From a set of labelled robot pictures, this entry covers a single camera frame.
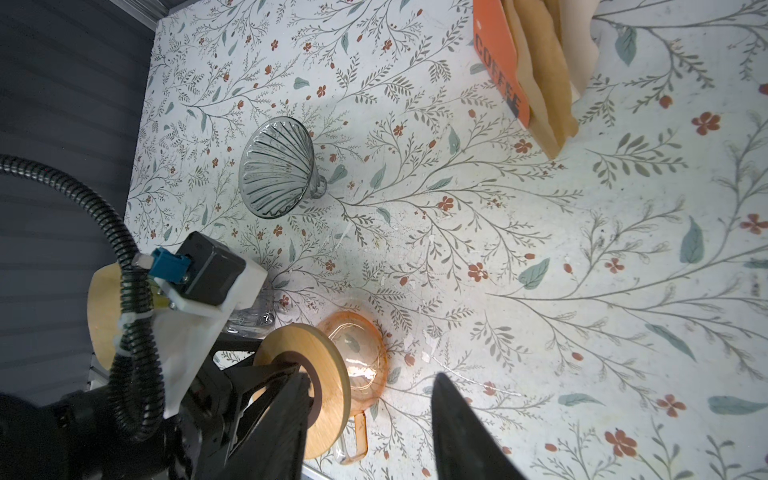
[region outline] orange glass pitcher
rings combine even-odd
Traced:
[[[344,434],[333,447],[336,460],[342,465],[359,461],[368,453],[368,433],[365,410],[381,397],[386,386],[389,364],[384,339],[379,330],[365,317],[354,312],[336,312],[317,326],[341,353],[349,374],[352,408],[355,419],[357,452],[349,455]]]

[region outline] glass handle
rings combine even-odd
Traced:
[[[366,428],[366,414],[364,412],[355,415],[355,442],[357,444],[357,453],[349,456],[349,452],[346,449],[344,432],[339,435],[336,443],[333,444],[333,456],[339,464],[351,465],[362,460],[368,454],[368,430]]]
[[[328,182],[326,181],[326,178],[323,175],[317,173],[317,165],[313,164],[312,173],[310,175],[310,197],[320,198],[325,194],[327,189]]]

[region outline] wooden disc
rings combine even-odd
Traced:
[[[88,288],[88,331],[101,366],[109,370],[114,358],[114,338],[120,332],[120,266],[104,266],[94,273]]]
[[[266,336],[253,364],[268,365],[276,360],[309,363],[303,366],[313,380],[315,402],[306,431],[304,458],[317,458],[331,448],[349,418],[352,394],[344,359],[318,329],[292,323]]]

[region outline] floral pattern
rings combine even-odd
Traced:
[[[213,0],[158,26],[127,200],[144,251],[260,262],[280,324],[374,319],[388,388],[333,478],[434,475],[446,372],[528,478],[768,478],[768,0],[611,0],[550,161],[472,47],[471,0]],[[264,121],[328,192],[260,220]],[[220,365],[237,361],[230,353]]]

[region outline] red flower print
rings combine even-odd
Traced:
[[[685,410],[686,406],[682,402],[676,402],[674,395],[665,395],[664,400],[658,399],[656,405],[662,409],[667,409],[667,415],[673,419],[677,418],[677,410]]]
[[[483,270],[482,263],[480,262],[477,262],[475,265],[470,265],[467,275],[469,275],[470,278],[474,278],[475,282],[479,282],[481,279],[488,279],[488,272]]]
[[[605,263],[605,268],[609,269],[611,273],[616,273],[619,270],[623,270],[624,265],[619,265],[618,258],[612,258],[610,262]]]
[[[690,121],[692,124],[698,126],[696,129],[696,133],[699,135],[706,135],[707,131],[709,130],[719,130],[720,125],[718,122],[720,122],[720,116],[719,115],[712,115],[711,112],[705,111],[701,114],[700,117],[694,118]]]
[[[443,197],[442,202],[437,204],[437,208],[441,209],[444,212],[451,210],[453,208],[453,199],[448,197]]]
[[[531,142],[520,140],[518,143],[515,144],[515,151],[519,154],[527,154],[528,150],[533,148],[533,145],[531,145]]]
[[[616,435],[605,432],[605,441],[614,446],[614,455],[617,457],[623,457],[624,455],[634,457],[637,455],[637,451],[634,449],[634,447],[637,447],[637,442],[627,437],[624,430],[616,429]]]
[[[749,229],[750,233],[754,233],[755,235],[760,235],[763,232],[761,228],[768,228],[768,222],[761,222],[760,215],[749,214],[746,217],[749,218],[750,221],[741,222],[741,225],[740,225],[744,230]]]
[[[496,208],[501,208],[501,207],[503,207],[503,205],[502,205],[502,202],[498,201],[498,199],[496,199],[496,198],[492,198],[492,199],[491,199],[491,201],[489,201],[489,202],[487,203],[487,205],[488,205],[489,207],[490,207],[490,206],[493,206],[493,207],[496,207]]]

